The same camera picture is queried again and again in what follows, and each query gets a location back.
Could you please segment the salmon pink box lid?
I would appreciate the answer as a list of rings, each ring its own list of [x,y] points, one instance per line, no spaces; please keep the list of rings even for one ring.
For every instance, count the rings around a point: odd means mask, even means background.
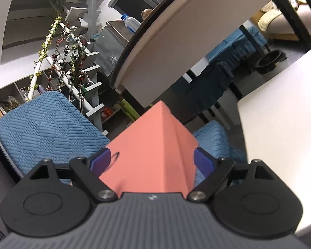
[[[179,193],[194,188],[198,142],[159,101],[112,140],[111,164],[99,177],[120,198],[124,193]]]

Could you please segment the blue covered chair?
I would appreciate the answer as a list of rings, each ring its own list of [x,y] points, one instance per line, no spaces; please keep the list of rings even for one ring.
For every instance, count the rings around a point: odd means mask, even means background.
[[[22,175],[38,162],[66,164],[106,147],[104,136],[62,93],[52,91],[26,102],[0,119],[0,142]]]
[[[192,115],[201,115],[218,104],[229,89],[237,99],[242,93],[234,84],[234,71],[246,66],[253,69],[252,61],[261,57],[267,40],[259,30],[241,26],[206,55],[207,64],[190,82],[181,77],[170,89],[184,101]]]

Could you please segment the green plastic stool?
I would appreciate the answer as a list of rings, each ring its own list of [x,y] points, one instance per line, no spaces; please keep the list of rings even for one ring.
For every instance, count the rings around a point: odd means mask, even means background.
[[[122,110],[123,113],[132,121],[136,121],[139,119],[140,115],[137,113],[137,111],[125,100],[120,99],[113,108],[115,110]]]

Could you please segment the white front table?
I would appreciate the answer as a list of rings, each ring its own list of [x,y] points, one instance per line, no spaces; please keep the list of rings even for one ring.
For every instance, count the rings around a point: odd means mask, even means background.
[[[238,102],[247,158],[263,160],[303,206],[311,233],[311,50]]]

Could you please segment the grey storage shelf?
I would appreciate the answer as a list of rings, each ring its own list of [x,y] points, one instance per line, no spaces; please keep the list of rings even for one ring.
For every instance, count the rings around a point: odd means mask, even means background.
[[[50,70],[44,70],[38,76],[33,98],[49,90],[55,90],[54,84],[49,81],[50,77],[52,77]],[[7,112],[28,101],[30,83],[31,77],[26,77],[0,89],[0,119],[5,116]]]

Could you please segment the black round bin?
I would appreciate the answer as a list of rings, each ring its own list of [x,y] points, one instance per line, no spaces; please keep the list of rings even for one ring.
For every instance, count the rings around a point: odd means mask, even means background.
[[[287,59],[286,54],[281,50],[273,50],[257,61],[255,69],[258,73],[264,75],[276,68],[279,62]]]

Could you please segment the grey refrigerator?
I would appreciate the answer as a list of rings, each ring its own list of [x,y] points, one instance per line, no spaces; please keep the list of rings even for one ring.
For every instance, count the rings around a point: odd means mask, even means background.
[[[105,27],[92,36],[92,51],[99,52],[95,63],[107,77],[111,75],[132,35],[122,20],[115,20],[106,22]]]

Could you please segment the white table black edge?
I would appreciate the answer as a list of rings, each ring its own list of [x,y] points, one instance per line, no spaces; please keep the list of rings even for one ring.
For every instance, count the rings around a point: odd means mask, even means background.
[[[112,71],[110,85],[152,103],[270,0],[162,0]]]

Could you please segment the clear plastic water bottle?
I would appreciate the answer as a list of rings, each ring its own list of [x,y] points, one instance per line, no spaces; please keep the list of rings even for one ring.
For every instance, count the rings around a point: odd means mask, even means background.
[[[138,30],[138,28],[141,26],[141,23],[137,19],[127,14],[123,14],[121,16],[121,20],[124,22],[127,29],[132,33],[135,33]]]

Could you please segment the beige sofa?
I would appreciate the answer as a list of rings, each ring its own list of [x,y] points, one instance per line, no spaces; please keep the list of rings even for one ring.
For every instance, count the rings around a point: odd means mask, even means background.
[[[271,0],[250,20],[270,39],[311,42],[311,0]]]

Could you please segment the white stair rail with flowers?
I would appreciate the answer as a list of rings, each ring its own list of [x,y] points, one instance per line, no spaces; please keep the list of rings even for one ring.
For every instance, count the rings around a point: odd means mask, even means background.
[[[104,104],[99,101],[102,83],[97,74],[100,66],[95,63],[99,53],[89,51],[89,42],[75,31],[76,27],[68,27],[60,15],[54,19],[30,76],[26,101],[33,100],[36,91],[42,92],[38,78],[43,74],[42,64],[47,63],[47,85],[43,90],[64,93],[80,113],[106,135],[108,132],[103,129],[101,115]]]

